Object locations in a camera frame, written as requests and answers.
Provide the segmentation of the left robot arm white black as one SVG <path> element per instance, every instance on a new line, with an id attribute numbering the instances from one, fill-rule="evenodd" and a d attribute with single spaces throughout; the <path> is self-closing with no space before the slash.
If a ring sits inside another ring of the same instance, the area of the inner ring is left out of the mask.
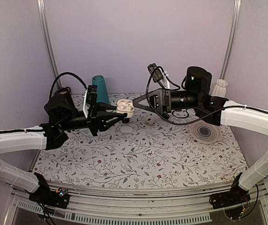
<path id="1" fill-rule="evenodd" d="M 60 148 L 68 140 L 68 132 L 88 128 L 93 136 L 106 131 L 127 117 L 118 107 L 97 103 L 92 98 L 86 111 L 76 109 L 70 94 L 56 94 L 44 106 L 49 122 L 39 126 L 0 131 L 0 155 L 23 150 L 53 150 Z M 45 178 L 39 173 L 20 170 L 0 160 L 0 181 L 26 190 L 34 199 L 50 203 L 53 195 Z"/>

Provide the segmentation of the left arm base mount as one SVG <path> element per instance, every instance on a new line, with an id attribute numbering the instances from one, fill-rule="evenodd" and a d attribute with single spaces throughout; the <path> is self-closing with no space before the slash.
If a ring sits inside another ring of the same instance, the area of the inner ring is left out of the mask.
<path id="1" fill-rule="evenodd" d="M 34 175 L 38 179 L 38 189 L 33 193 L 29 193 L 29 200 L 41 205 L 67 209 L 70 199 L 69 190 L 60 187 L 53 191 L 41 174 L 35 172 Z"/>

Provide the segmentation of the white round earbud case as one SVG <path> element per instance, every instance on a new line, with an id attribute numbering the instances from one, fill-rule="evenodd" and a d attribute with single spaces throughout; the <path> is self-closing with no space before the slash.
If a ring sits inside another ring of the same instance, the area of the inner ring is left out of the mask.
<path id="1" fill-rule="evenodd" d="M 116 112 L 126 113 L 126 118 L 131 118 L 134 115 L 135 108 L 133 106 L 133 101 L 129 99 L 119 99 L 117 101 Z"/>

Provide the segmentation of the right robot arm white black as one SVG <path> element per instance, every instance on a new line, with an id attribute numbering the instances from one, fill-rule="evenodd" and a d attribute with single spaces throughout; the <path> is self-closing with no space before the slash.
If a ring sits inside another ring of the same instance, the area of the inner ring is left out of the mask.
<path id="1" fill-rule="evenodd" d="M 163 85 L 133 100 L 137 108 L 156 113 L 168 121 L 168 113 L 193 109 L 199 120 L 212 125 L 239 127 L 268 136 L 268 111 L 209 95 L 212 75 L 205 69 L 188 67 L 182 86 L 170 90 Z M 237 204 L 258 182 L 268 177 L 268 151 L 245 172 L 239 174 L 226 200 Z"/>

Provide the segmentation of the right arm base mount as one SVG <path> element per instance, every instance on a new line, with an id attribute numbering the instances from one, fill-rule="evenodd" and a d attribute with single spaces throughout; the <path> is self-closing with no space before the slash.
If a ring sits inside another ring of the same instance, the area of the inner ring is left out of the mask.
<path id="1" fill-rule="evenodd" d="M 219 192 L 212 194 L 209 197 L 209 203 L 213 209 L 219 209 L 223 207 L 229 207 L 239 203 L 245 203 L 250 201 L 250 195 L 248 190 L 244 190 L 239 186 L 239 179 L 242 173 L 240 173 L 233 181 L 229 191 Z"/>

